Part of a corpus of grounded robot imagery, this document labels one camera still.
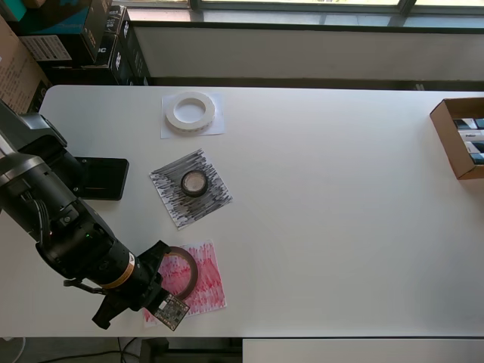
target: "brown box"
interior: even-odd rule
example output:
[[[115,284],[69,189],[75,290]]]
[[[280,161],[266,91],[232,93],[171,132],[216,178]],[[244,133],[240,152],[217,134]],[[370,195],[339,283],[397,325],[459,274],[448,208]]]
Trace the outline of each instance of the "brown box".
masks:
[[[484,165],[474,164],[453,119],[483,117],[484,98],[446,98],[430,114],[448,161],[459,180],[484,178]]]
[[[16,113],[36,112],[48,86],[40,66],[0,17],[0,99]]]

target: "window frame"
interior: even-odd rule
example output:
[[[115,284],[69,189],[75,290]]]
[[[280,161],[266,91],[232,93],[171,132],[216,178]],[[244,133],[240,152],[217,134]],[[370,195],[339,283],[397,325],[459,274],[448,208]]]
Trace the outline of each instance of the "window frame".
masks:
[[[181,2],[126,1],[119,3],[133,8],[178,8],[191,10],[226,11],[292,11],[353,14],[412,15],[484,15],[484,6],[416,5],[417,0],[400,0],[397,5],[338,5],[338,4],[287,4],[277,2],[211,2],[187,0]]]

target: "wall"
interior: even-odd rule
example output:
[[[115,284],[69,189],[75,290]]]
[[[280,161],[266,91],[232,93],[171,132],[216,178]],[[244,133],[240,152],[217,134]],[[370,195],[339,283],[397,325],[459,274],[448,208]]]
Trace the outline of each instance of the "wall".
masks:
[[[136,29],[154,77],[483,80],[484,36]]]

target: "paper sheet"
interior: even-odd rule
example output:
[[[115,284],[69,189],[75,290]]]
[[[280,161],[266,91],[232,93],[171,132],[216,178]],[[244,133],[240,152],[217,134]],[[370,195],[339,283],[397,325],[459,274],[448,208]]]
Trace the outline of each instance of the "paper sheet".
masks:
[[[178,95],[162,96],[161,98],[161,138],[193,138],[194,136],[218,135],[225,133],[225,121],[223,113],[222,95],[219,93],[207,93],[215,104],[215,117],[212,125],[198,133],[177,132],[166,119],[166,109]]]
[[[185,303],[190,306],[186,317],[226,307],[227,303],[213,242],[205,240],[204,242],[187,244],[181,246],[181,248],[187,250],[194,257],[198,267],[198,282],[195,290],[185,299]],[[179,256],[166,256],[162,261],[159,273],[163,277],[161,286],[172,294],[180,293],[190,280],[190,267]],[[143,309],[143,321],[144,327],[162,324],[146,309]]]
[[[202,170],[208,178],[208,190],[201,197],[188,197],[182,191],[183,175],[191,170]],[[178,229],[232,201],[227,187],[202,149],[155,170],[150,177]]]

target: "masking tape roll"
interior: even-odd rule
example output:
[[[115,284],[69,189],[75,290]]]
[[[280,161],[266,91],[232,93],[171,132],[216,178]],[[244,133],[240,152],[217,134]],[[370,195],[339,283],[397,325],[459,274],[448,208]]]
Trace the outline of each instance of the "masking tape roll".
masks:
[[[192,101],[197,100],[203,104],[205,107],[205,113],[202,117],[195,121],[194,123],[187,123],[185,121],[180,120],[175,115],[176,107],[185,101]],[[168,122],[177,130],[181,132],[199,132],[201,130],[206,129],[209,127],[213,119],[215,118],[215,104],[213,103],[212,99],[204,95],[203,93],[199,92],[185,92],[178,95],[172,103],[169,105],[168,110],[166,111],[166,118]]]

